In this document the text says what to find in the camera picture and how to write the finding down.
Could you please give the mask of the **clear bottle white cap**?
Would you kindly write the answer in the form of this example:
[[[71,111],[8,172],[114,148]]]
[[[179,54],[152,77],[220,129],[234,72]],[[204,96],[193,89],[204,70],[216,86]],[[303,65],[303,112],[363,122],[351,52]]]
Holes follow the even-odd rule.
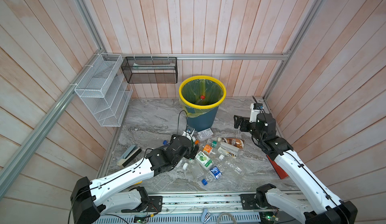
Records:
[[[189,160],[188,162],[185,162],[183,164],[183,170],[189,170],[196,182],[202,182],[202,180],[205,178],[202,168],[195,160]]]

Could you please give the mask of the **blue cap blue label bottle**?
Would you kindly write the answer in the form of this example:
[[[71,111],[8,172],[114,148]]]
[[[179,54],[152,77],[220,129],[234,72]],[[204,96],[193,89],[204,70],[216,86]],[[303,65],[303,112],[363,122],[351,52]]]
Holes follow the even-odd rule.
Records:
[[[202,184],[208,185],[211,182],[217,181],[223,176],[223,172],[218,166],[213,166],[205,175],[204,178],[202,179]]]

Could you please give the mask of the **white label bottle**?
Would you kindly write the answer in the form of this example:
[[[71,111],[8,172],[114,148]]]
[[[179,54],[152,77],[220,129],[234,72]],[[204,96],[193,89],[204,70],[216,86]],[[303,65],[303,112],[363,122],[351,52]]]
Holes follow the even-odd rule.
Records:
[[[225,156],[236,158],[239,155],[239,148],[233,145],[227,144],[225,142],[220,142],[218,147],[218,152]]]

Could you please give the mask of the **clear crushed bottle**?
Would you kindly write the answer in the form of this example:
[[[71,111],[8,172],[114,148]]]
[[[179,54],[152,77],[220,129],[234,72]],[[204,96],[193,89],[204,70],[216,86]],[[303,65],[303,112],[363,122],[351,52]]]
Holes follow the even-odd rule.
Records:
[[[227,173],[235,173],[240,176],[243,176],[245,174],[243,168],[238,163],[236,163],[235,159],[231,156],[225,156],[221,154],[219,156],[219,160],[219,169],[221,171],[225,171]]]

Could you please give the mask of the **red cap labelled bottle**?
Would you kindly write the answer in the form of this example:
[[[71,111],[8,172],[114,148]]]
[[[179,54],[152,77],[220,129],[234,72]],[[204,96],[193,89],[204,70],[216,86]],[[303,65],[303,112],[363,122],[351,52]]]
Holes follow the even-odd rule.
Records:
[[[195,102],[195,105],[205,106],[207,104],[208,104],[208,101],[206,99],[206,96],[204,95],[201,95],[200,98]]]

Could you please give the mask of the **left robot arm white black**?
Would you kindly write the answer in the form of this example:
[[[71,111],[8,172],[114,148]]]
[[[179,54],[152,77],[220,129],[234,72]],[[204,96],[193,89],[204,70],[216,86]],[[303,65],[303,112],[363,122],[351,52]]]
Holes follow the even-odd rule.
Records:
[[[135,184],[173,170],[182,158],[193,159],[199,151],[190,136],[173,134],[168,144],[146,149],[138,162],[105,177],[79,179],[70,196],[68,221],[92,224],[100,216],[121,209],[140,212],[150,205],[146,190]]]

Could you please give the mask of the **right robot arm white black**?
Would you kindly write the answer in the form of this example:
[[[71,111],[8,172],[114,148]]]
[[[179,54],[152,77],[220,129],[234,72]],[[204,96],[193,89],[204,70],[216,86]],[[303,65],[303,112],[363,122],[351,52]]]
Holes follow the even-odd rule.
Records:
[[[242,197],[249,208],[283,210],[302,224],[353,224],[358,210],[327,188],[303,163],[293,147],[276,135],[276,121],[270,113],[252,110],[250,117],[234,116],[234,127],[251,134],[253,143],[291,178],[305,196],[304,203],[280,191],[273,184],[256,189],[254,200]]]

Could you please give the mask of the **teal bin with yellow rim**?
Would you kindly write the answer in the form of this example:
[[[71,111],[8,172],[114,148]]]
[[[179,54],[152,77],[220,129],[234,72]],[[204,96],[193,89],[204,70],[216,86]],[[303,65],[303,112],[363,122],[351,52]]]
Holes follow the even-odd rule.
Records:
[[[211,128],[226,95],[225,85],[214,77],[198,75],[182,82],[179,99],[187,113],[188,126],[197,132]]]

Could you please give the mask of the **yellow bin liner bag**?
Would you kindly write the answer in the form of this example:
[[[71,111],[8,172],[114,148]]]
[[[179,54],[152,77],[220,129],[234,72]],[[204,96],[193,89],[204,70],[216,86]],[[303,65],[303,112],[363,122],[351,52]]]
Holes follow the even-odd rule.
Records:
[[[219,107],[226,94],[226,87],[220,80],[204,75],[190,77],[179,87],[180,104],[190,118],[199,117]],[[208,101],[205,106],[195,105],[201,95],[206,96]]]

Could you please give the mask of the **orange label small bottle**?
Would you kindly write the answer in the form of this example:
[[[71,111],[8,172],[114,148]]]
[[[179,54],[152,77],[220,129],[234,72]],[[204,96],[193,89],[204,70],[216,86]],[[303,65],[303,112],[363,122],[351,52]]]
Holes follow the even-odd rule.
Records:
[[[207,144],[204,146],[203,148],[203,152],[206,154],[206,155],[217,155],[217,141],[214,141],[214,140],[209,140],[207,142]]]

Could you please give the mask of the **red flat box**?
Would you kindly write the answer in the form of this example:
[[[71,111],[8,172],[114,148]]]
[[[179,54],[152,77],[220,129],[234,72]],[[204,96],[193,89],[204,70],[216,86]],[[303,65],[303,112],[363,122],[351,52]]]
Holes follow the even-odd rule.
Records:
[[[267,155],[267,158],[280,179],[285,179],[288,177],[288,174],[276,162],[274,162],[268,155]]]

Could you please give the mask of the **blue metal clip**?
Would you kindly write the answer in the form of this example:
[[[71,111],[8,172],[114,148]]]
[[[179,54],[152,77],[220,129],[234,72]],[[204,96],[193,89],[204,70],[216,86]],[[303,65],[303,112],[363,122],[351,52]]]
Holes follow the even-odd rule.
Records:
[[[202,216],[201,216],[201,222],[203,224],[207,224],[208,221],[212,218],[213,214],[208,211],[208,209],[204,209]]]

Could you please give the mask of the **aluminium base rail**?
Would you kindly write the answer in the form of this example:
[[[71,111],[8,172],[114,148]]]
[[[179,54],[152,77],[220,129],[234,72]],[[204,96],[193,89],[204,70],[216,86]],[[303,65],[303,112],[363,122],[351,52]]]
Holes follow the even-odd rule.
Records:
[[[254,192],[187,192],[152,194],[151,209],[143,213],[114,211],[98,224],[202,224],[204,209],[213,214],[207,224],[296,224],[279,208],[259,209]]]

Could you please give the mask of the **black mesh wall basket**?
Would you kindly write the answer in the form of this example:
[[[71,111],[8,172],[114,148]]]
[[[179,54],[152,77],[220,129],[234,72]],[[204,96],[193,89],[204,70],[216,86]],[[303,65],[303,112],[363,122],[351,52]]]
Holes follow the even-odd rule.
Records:
[[[175,57],[125,57],[121,70],[129,84],[178,82],[178,64]]]

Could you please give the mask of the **aluminium frame rail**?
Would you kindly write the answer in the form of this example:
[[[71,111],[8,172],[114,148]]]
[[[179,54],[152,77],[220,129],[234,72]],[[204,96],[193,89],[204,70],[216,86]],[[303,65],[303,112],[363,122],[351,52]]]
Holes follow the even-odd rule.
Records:
[[[96,175],[116,131],[75,87],[99,54],[177,58],[176,84],[135,96],[176,98],[204,74],[269,98],[325,1],[1,0],[1,200],[37,203]]]

